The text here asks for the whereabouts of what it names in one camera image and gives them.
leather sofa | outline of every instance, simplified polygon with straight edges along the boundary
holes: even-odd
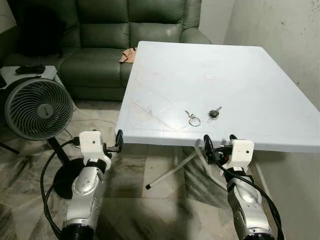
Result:
[[[8,0],[17,25],[26,7],[52,8],[66,23],[63,55],[26,57],[15,52],[19,29],[0,39],[5,66],[54,65],[74,99],[121,101],[132,64],[122,52],[139,41],[210,44],[199,32],[201,0]]]

wall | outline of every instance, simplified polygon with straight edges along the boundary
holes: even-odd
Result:
[[[0,34],[16,25],[7,0],[0,0]]]
[[[213,44],[223,44],[235,0],[202,0],[199,30]]]
[[[319,12],[319,0],[236,0],[224,43],[262,46],[319,110]],[[260,151],[255,158],[286,239],[319,239],[320,154]]]

floor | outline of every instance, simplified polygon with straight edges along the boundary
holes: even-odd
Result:
[[[114,144],[114,126],[121,104],[77,101],[71,123],[72,136],[84,130],[99,130],[108,146]],[[60,143],[71,137],[66,131]],[[40,173],[52,153],[45,141],[16,138],[3,129],[0,141],[20,151],[15,155],[0,149],[0,239],[55,240],[43,212]],[[66,146],[70,159],[79,149]],[[125,144],[114,154],[100,211],[97,239],[108,240],[235,240],[227,193],[204,172],[194,159],[164,182],[146,190],[145,185],[171,169],[192,149],[184,147]],[[44,186],[53,182],[61,163],[49,165]],[[218,170],[211,168],[218,176]],[[61,228],[68,201],[53,192],[48,201],[55,223]]]

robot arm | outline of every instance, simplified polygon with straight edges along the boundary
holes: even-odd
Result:
[[[83,131],[79,138],[85,167],[72,184],[72,199],[63,223],[61,240],[94,238],[105,191],[105,175],[111,166],[110,153],[106,152],[99,131]]]
[[[204,136],[205,151],[209,163],[215,163],[215,151],[208,135]],[[248,140],[232,139],[230,146],[220,148],[224,174],[227,182],[228,203],[233,212],[233,222],[240,240],[274,240],[267,216],[262,207],[262,196],[253,186],[235,178],[230,173],[252,182],[246,175],[251,162],[254,143]]]

electric fan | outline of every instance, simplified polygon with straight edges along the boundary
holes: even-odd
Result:
[[[15,81],[2,94],[5,98],[4,117],[9,128],[26,140],[47,140],[63,166],[54,177],[56,193],[65,199],[72,198],[71,185],[84,167],[83,159],[72,161],[55,138],[70,123],[73,101],[59,83],[41,77],[27,77]]]

